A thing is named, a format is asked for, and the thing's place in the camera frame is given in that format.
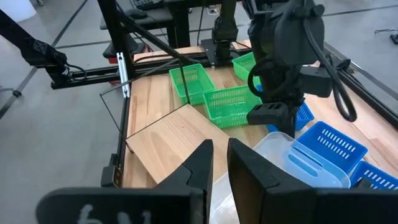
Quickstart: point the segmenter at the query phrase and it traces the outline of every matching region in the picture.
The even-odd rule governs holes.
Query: clear plastic container
[[[347,174],[290,136],[274,132],[254,147],[257,153],[286,173],[312,187],[349,188]],[[228,173],[213,184],[210,223],[239,223]]]

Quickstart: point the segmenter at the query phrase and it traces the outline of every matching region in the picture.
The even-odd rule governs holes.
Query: concrete floor
[[[36,16],[20,25],[34,37],[61,47],[72,64],[83,68],[107,66],[101,56],[107,44],[65,47],[110,40],[109,34],[99,29],[101,13],[95,0],[88,0],[61,32],[83,1],[46,0],[44,7],[35,6]],[[398,0],[317,2],[325,4],[327,14],[398,4]],[[326,41],[393,90],[398,87],[393,61],[398,58],[397,46],[391,44],[389,34],[374,35],[373,31],[397,27],[397,12],[398,7],[393,7],[325,17]],[[191,30],[198,29],[199,15],[199,8],[190,15]],[[236,17],[238,39],[247,39],[249,19],[241,6],[237,7]],[[205,13],[202,28],[213,27],[215,18]],[[201,32],[200,39],[210,37],[210,31]],[[192,32],[192,45],[196,39],[197,33]],[[47,192],[59,187],[99,186],[102,167],[116,152],[118,141],[118,130],[99,96],[111,85],[52,90],[48,75],[43,70],[32,71],[18,49],[2,37],[0,52],[0,85],[25,86],[24,96],[15,100],[0,119],[0,223],[32,223],[35,205]],[[23,81],[29,73],[34,76],[26,85]],[[366,85],[398,111],[397,100],[370,82]],[[10,93],[0,93],[0,115],[3,105],[12,101],[10,97]],[[106,95],[106,100],[119,119],[121,92]]]

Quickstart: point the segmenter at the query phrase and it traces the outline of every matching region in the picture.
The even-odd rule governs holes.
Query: metal clamp
[[[116,53],[118,58],[118,66],[119,66],[119,75],[120,75],[120,82],[123,84],[128,81],[127,79],[127,69],[126,69],[126,61],[124,61],[123,53]],[[123,97],[129,98],[130,97],[130,87],[128,84],[122,86]]]

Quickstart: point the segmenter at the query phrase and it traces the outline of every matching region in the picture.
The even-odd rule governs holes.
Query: wooden board
[[[191,105],[184,105],[127,139],[156,183],[169,176],[206,139],[213,140],[214,180],[227,171],[229,137]]]
[[[248,41],[242,43],[246,45],[250,44]],[[242,47],[238,44],[234,44],[234,46],[236,48]],[[196,52],[198,50],[202,51],[198,47],[190,47],[182,50],[185,53]],[[218,89],[244,84],[242,80],[234,75],[232,67],[207,68],[206,71]],[[141,78],[133,83],[132,89],[133,97],[130,104],[128,136],[165,116],[169,111],[181,106],[181,101],[176,95],[168,74]],[[346,89],[356,107],[358,114],[357,121],[349,123],[341,117],[336,109],[333,95],[329,98],[306,95],[307,99],[305,102],[316,118],[314,121],[309,122],[301,131],[296,132],[296,137],[303,134],[317,121],[325,121],[355,141],[366,146],[369,150],[364,158],[366,161],[398,177],[397,130],[380,117],[359,96],[349,88]],[[194,107],[206,116],[203,105]],[[260,126],[239,126],[226,128],[223,131],[251,147],[254,147],[267,134],[267,130]],[[153,187],[154,185],[155,182],[146,172],[136,155],[126,150],[123,186]]]

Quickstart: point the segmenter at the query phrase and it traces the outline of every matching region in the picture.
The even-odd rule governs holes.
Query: blue plastic basket
[[[360,143],[322,121],[314,124],[297,141],[334,163],[346,174],[354,169],[368,151]]]
[[[262,91],[261,85],[256,85],[256,88],[259,91]],[[297,111],[296,131],[303,129],[304,126],[306,124],[308,124],[308,122],[312,121],[313,119],[314,119],[314,117],[310,111],[310,108],[308,108],[308,106],[305,103],[303,103],[303,105]],[[274,131],[278,131],[278,129],[274,125],[271,125],[271,124],[268,124],[267,128],[270,133],[274,132]]]
[[[398,190],[398,179],[365,161],[359,162],[355,168],[353,175],[350,177],[351,186],[354,186],[362,178],[366,178],[372,182],[372,189]]]

